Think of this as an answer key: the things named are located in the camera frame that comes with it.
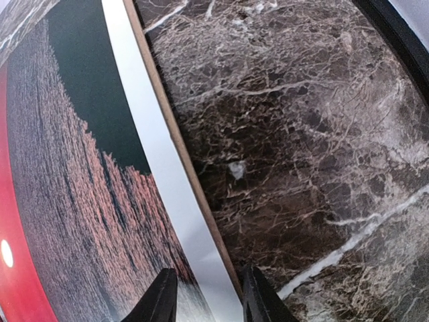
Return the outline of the red sunset photo print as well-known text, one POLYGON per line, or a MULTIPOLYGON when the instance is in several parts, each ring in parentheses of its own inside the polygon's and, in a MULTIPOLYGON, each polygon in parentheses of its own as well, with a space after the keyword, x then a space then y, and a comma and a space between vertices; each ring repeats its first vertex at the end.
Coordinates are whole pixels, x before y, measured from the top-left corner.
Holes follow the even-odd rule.
POLYGON ((242 321, 127 1, 1 2, 1 320, 242 321))

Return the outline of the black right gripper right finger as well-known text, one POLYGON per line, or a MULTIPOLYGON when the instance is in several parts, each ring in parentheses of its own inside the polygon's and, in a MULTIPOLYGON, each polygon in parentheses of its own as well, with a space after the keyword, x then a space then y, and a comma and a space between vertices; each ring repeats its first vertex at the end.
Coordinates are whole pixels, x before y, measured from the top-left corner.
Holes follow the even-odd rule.
POLYGON ((247 265, 242 273, 244 321, 298 322, 259 268, 247 265))

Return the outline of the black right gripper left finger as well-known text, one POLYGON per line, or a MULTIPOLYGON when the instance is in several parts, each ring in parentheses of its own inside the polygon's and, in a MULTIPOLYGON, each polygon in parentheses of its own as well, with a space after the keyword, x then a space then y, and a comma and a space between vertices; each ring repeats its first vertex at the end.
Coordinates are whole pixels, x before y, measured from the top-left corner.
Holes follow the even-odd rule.
POLYGON ((163 268, 123 322, 175 322, 178 278, 173 268, 163 268))

